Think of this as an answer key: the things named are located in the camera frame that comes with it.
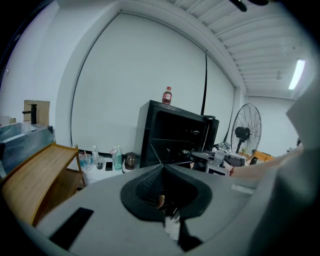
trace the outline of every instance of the bottle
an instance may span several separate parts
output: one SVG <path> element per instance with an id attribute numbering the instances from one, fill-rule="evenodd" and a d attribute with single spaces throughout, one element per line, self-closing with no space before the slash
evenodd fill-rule
<path id="1" fill-rule="evenodd" d="M 171 87 L 168 86 L 162 95 L 162 103 L 170 105 L 172 99 Z"/>
<path id="2" fill-rule="evenodd" d="M 99 162 L 99 153 L 96 146 L 93 146 L 92 159 L 95 165 Z"/>
<path id="3" fill-rule="evenodd" d="M 113 162 L 113 166 L 114 169 L 116 171 L 120 171 L 122 170 L 122 151 L 121 151 L 121 147 L 117 146 L 114 147 L 114 152 L 115 154 L 112 155 L 112 162 Z"/>

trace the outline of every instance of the black faucet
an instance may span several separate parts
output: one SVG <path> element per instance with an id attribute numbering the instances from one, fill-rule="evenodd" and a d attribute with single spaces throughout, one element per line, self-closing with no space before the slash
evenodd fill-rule
<path id="1" fill-rule="evenodd" d="M 31 111 L 22 111 L 22 114 L 31 114 L 31 124 L 35 125 L 37 123 L 37 104 L 31 105 Z"/>

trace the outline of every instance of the metal sink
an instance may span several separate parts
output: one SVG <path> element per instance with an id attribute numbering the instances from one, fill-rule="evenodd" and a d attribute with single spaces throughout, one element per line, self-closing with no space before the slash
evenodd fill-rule
<path id="1" fill-rule="evenodd" d="M 0 177 L 54 142 L 52 126 L 17 122 L 0 127 Z"/>

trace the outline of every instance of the black phone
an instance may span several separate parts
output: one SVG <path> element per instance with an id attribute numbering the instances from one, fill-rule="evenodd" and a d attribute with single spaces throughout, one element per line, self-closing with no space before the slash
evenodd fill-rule
<path id="1" fill-rule="evenodd" d="M 112 162 L 105 163 L 105 170 L 108 172 L 112 171 Z"/>

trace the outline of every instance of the fan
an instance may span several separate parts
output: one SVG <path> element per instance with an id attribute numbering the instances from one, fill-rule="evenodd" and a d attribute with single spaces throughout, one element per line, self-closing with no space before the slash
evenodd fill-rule
<path id="1" fill-rule="evenodd" d="M 231 150 L 239 150 L 251 154 L 259 146 L 261 138 L 261 116 L 258 109 L 252 104 L 245 104 L 236 114 L 232 126 Z"/>

